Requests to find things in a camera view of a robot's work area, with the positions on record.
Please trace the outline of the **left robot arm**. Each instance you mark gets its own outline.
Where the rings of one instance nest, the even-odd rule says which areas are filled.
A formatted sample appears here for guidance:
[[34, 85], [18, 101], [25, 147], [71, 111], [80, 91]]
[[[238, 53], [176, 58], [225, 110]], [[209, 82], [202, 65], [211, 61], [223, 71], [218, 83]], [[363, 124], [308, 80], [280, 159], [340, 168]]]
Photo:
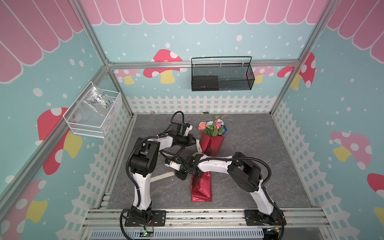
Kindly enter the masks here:
[[145, 225], [152, 221], [152, 200], [150, 197], [151, 175], [155, 170], [159, 154], [166, 158], [167, 164], [176, 170], [176, 174], [185, 179], [187, 174], [194, 174], [189, 164], [180, 154], [163, 152], [164, 149], [196, 144], [196, 139], [190, 134], [193, 126], [188, 123], [170, 123], [164, 133], [145, 138], [138, 138], [126, 163], [126, 174], [135, 186], [135, 198], [132, 208], [126, 216], [133, 222]]

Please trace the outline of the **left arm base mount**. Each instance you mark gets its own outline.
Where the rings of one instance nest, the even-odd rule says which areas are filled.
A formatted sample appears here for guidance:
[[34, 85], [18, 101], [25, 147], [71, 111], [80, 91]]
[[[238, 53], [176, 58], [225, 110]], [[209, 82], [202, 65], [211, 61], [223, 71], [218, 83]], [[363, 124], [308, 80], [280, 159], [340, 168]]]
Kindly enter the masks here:
[[166, 222], [166, 211], [134, 210], [123, 217], [125, 227], [164, 227]]

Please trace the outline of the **cream ribbon strip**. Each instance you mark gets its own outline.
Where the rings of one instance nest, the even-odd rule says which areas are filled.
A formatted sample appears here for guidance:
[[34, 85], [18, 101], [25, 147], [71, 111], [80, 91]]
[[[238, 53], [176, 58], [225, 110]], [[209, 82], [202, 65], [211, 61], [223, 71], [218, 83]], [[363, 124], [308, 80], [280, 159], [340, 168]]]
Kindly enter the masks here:
[[[197, 152], [196, 152], [196, 154], [202, 154], [203, 152], [202, 152], [202, 148], [201, 148], [201, 145], [200, 145], [200, 140], [197, 140], [196, 146], [197, 146]], [[151, 177], [150, 182], [153, 183], [153, 182], [156, 182], [156, 181], [165, 179], [165, 178], [172, 177], [172, 176], [174, 176], [174, 175], [175, 175], [174, 172], [168, 172], [168, 173], [165, 173], [165, 174], [162, 174], [162, 175], [158, 175], [158, 176], [155, 176], [155, 177]]]

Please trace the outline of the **pink orange fake rose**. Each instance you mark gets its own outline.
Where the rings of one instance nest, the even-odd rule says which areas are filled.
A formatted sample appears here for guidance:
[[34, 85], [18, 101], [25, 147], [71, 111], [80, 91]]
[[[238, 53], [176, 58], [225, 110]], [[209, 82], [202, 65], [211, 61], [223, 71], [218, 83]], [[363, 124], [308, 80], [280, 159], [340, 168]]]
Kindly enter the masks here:
[[199, 131], [205, 131], [206, 129], [207, 129], [207, 122], [201, 122], [200, 124], [199, 124], [199, 127], [198, 127], [198, 130]]

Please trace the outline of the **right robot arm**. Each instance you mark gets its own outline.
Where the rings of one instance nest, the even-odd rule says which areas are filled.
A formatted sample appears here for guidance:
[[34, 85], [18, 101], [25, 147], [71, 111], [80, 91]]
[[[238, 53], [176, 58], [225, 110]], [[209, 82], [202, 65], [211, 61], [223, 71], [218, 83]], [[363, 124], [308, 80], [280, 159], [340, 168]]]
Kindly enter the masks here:
[[191, 196], [195, 202], [212, 200], [211, 172], [228, 174], [239, 188], [251, 194], [257, 209], [245, 211], [248, 226], [281, 225], [286, 221], [283, 211], [270, 198], [265, 183], [272, 176], [272, 170], [264, 161], [246, 157], [236, 152], [229, 157], [210, 157], [203, 154], [189, 156], [186, 160], [176, 154], [161, 150], [170, 163], [181, 164], [176, 174], [191, 174]]

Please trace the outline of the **dark red wrapping paper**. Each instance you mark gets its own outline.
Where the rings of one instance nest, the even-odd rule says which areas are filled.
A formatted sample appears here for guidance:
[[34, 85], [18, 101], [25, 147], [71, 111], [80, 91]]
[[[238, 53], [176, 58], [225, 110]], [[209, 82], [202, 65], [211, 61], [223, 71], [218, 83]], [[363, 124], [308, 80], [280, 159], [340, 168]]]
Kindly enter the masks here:
[[[206, 154], [209, 157], [215, 157], [219, 152], [225, 137], [210, 137], [202, 133], [201, 139], [197, 142], [197, 154]], [[195, 173], [191, 180], [191, 198], [193, 203], [212, 202], [212, 184], [211, 174]]]

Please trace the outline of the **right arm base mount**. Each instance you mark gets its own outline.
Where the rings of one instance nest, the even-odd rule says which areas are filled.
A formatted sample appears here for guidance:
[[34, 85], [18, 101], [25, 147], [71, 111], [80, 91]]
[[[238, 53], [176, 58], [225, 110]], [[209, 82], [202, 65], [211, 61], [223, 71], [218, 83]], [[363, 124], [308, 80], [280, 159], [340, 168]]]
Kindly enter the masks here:
[[285, 226], [287, 224], [284, 213], [280, 209], [273, 208], [270, 215], [258, 210], [245, 210], [247, 226]]

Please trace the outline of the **light blue fake flower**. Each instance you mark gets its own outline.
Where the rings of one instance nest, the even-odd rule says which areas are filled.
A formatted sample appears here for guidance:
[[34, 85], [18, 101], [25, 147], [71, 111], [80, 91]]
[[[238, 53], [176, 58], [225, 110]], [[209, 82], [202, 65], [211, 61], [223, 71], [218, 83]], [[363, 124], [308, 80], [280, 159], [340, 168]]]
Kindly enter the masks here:
[[[219, 129], [216, 128], [216, 123], [221, 123], [221, 127]], [[214, 121], [208, 121], [207, 122], [207, 129], [203, 131], [206, 133], [209, 137], [217, 137], [217, 136], [223, 136], [222, 129], [223, 126], [225, 126], [224, 121], [220, 119], [219, 116], [215, 116]]]

